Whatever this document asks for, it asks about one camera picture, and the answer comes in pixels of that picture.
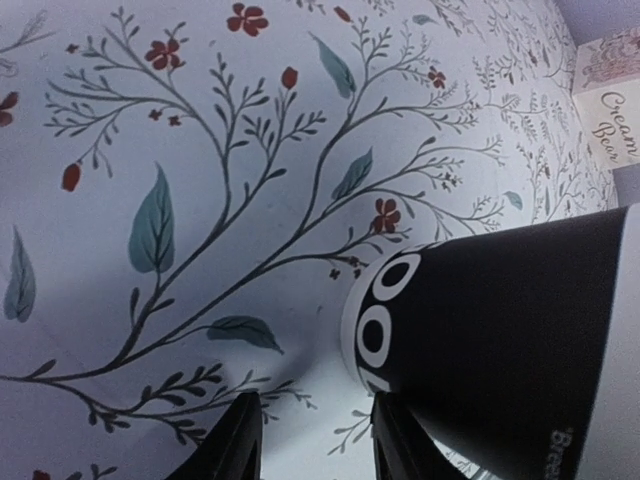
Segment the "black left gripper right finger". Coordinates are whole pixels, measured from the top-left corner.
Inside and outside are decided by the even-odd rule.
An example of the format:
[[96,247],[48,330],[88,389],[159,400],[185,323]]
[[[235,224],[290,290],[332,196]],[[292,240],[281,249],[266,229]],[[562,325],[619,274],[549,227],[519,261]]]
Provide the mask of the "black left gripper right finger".
[[466,479],[398,394],[375,394],[371,424],[377,480]]

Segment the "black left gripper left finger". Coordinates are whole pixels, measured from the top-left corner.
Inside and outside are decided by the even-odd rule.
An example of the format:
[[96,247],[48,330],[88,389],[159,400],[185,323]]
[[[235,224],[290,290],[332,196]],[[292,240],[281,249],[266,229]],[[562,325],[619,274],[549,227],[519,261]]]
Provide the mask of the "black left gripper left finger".
[[258,480],[263,438],[259,394],[242,393],[173,473],[172,480]]

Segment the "single black paper cup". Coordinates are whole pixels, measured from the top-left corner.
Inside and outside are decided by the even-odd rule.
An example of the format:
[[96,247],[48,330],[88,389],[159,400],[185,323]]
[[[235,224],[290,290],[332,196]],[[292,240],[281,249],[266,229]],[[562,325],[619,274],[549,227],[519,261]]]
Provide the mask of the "single black paper cup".
[[348,371],[501,479],[639,475],[639,209],[408,247],[341,319]]

